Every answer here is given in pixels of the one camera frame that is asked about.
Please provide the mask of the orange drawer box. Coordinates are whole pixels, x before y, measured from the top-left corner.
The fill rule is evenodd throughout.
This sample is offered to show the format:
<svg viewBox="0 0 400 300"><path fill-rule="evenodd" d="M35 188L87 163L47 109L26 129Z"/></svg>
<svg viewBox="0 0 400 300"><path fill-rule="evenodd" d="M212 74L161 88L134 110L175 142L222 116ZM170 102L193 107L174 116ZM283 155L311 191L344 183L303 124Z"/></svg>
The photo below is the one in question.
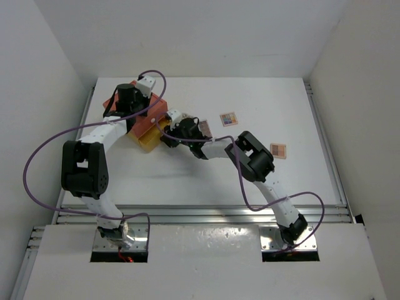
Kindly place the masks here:
<svg viewBox="0 0 400 300"><path fill-rule="evenodd" d="M126 122L130 133L140 138L152 128L156 116L168 110L167 102L153 93L155 83L153 77L144 76L137 81L117 85L113 95L102 104L103 115L125 117L137 114Z"/></svg>

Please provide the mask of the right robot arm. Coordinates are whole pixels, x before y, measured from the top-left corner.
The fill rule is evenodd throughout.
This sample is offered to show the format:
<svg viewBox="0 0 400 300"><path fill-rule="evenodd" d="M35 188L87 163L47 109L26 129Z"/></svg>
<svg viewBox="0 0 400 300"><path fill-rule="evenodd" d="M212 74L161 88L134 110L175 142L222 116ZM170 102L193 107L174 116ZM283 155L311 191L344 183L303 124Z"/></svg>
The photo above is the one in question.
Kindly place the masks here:
<svg viewBox="0 0 400 300"><path fill-rule="evenodd" d="M200 131L194 117L186 117L161 130L160 140L170 148L182 144L198 159L230 159L239 171L240 180L253 183L264 196L275 215L283 243L288 248L295 245L308 223L274 177L273 155L253 134L244 131L238 137L212 140Z"/></svg>

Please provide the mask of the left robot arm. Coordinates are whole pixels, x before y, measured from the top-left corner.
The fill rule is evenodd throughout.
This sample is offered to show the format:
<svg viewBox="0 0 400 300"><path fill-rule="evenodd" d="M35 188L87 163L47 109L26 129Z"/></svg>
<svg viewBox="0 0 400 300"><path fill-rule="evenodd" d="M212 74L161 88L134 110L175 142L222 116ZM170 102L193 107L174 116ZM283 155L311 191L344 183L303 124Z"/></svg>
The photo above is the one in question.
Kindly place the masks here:
<svg viewBox="0 0 400 300"><path fill-rule="evenodd" d="M108 197L106 153L135 125L135 114L146 116L155 80L144 76L134 84L116 86L104 112L103 124L62 148L62 188L79 198L96 215L102 238L119 248L133 244L123 213Z"/></svg>

